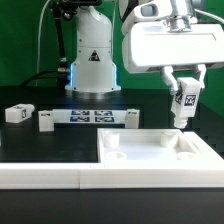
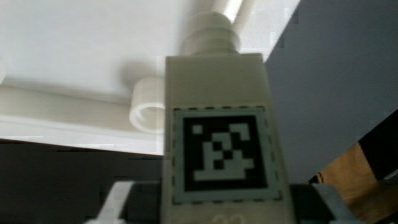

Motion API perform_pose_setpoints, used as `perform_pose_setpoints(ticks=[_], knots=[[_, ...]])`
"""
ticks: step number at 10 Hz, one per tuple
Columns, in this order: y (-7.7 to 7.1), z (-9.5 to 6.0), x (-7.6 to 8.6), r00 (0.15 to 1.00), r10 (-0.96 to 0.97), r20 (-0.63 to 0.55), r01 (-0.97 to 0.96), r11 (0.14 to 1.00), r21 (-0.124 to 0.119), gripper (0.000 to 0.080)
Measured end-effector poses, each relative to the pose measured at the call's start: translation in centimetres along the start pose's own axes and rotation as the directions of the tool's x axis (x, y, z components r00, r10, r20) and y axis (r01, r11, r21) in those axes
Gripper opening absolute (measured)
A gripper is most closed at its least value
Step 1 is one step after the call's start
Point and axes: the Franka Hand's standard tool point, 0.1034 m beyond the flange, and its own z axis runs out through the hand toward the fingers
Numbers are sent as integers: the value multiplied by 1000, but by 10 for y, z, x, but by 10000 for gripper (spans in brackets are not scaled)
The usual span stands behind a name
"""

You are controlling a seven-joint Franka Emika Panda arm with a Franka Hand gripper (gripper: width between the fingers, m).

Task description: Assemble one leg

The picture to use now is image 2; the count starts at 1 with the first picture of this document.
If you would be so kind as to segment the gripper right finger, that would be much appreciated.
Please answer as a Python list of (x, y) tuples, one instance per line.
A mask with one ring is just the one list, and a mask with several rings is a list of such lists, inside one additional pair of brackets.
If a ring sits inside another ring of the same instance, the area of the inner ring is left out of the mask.
[(328, 184), (315, 184), (313, 187), (335, 216), (335, 220), (329, 224), (367, 224), (349, 209), (335, 186)]

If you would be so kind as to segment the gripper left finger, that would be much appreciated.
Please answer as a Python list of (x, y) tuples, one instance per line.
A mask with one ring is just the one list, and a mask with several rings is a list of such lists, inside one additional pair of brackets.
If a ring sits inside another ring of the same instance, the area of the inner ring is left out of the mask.
[(134, 185), (134, 181), (118, 181), (114, 183), (98, 216), (84, 224), (127, 224), (121, 213)]

